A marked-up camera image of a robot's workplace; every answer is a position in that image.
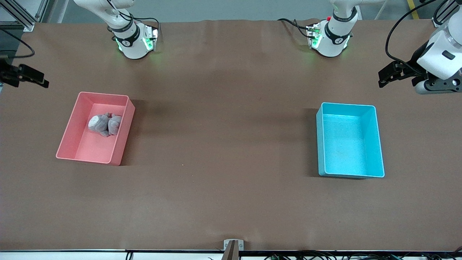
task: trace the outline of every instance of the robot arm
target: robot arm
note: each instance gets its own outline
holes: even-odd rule
[[[351,29],[358,20],[357,5],[375,4],[385,0],[329,0],[334,6],[332,18],[308,28],[309,46],[326,57],[338,56],[347,47]]]
[[[140,59],[155,49],[158,30],[135,21],[126,10],[135,0],[74,0],[103,19],[115,35],[119,50],[127,58]]]
[[[412,84],[419,94],[458,93],[462,81],[462,9],[459,9],[432,33],[428,42],[417,49],[410,67],[393,61],[379,72],[379,86],[414,77]]]

